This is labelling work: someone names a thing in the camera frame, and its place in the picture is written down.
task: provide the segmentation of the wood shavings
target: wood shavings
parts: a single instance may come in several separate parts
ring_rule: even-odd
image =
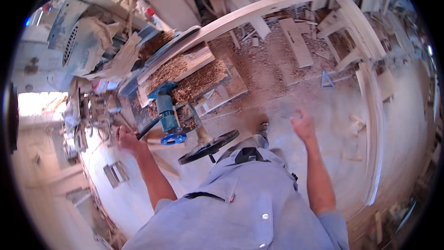
[[[170,92],[174,104],[186,103],[230,79],[224,62],[216,59],[179,82]]]
[[[156,51],[174,38],[174,30],[157,34],[151,40],[145,42],[139,51],[139,57],[143,61],[150,58]]]

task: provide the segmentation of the man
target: man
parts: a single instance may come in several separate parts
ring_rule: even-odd
[[[291,123],[307,148],[309,207],[297,192],[296,175],[267,150],[268,122],[225,152],[208,178],[180,199],[147,144],[120,127],[118,147],[136,158],[154,209],[124,249],[349,249],[312,118],[297,113]]]

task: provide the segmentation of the blue shirt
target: blue shirt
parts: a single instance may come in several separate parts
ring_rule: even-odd
[[[316,216],[283,160],[258,151],[271,162],[232,165],[236,150],[211,169],[194,192],[215,197],[161,199],[123,249],[349,249],[341,212]]]

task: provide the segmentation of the concrete floor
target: concrete floor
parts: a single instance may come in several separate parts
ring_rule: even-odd
[[[337,207],[348,221],[350,243],[361,235],[364,226],[362,223],[368,221],[375,209],[383,210],[408,197],[413,181],[425,163],[427,122],[424,118],[424,95],[421,92],[422,68],[406,64],[402,68],[392,69],[398,89],[393,102],[384,104],[386,143],[379,190],[375,204],[364,208],[363,202],[368,193],[365,191],[365,177],[366,174],[372,173],[366,172],[366,134],[365,130],[361,131],[359,137],[355,138],[347,133],[352,123],[349,119],[350,112],[366,120],[356,80],[349,78],[337,82],[336,90],[321,89],[320,77],[285,86],[280,81],[270,82],[264,77],[267,70],[276,71],[273,67],[276,64],[262,67],[262,73],[258,78],[251,77],[249,72],[261,69],[260,63],[252,62],[248,66],[242,62],[235,64],[249,91],[203,118],[203,124],[209,135],[219,136],[233,129],[238,129],[240,132],[236,140],[215,154],[216,159],[228,147],[252,135],[261,114],[266,114],[271,125],[270,147],[282,150],[288,170],[299,177],[300,193],[308,200],[306,150],[293,133],[289,121],[293,110],[304,106],[314,117],[321,154],[336,192]],[[97,135],[89,139],[89,149],[83,154],[83,158],[105,210],[130,238],[153,215],[148,193],[135,160],[120,153],[115,147],[108,148],[101,145],[96,149],[99,144],[100,139]],[[213,166],[209,158],[202,158],[183,166],[177,163],[177,159],[195,145],[196,135],[191,132],[186,140],[185,149],[154,153],[180,173],[179,179],[166,175],[178,197],[196,188]],[[362,161],[341,158],[341,153],[351,156],[358,152],[363,157]],[[125,165],[130,180],[113,189],[103,172],[103,167],[118,160]]]

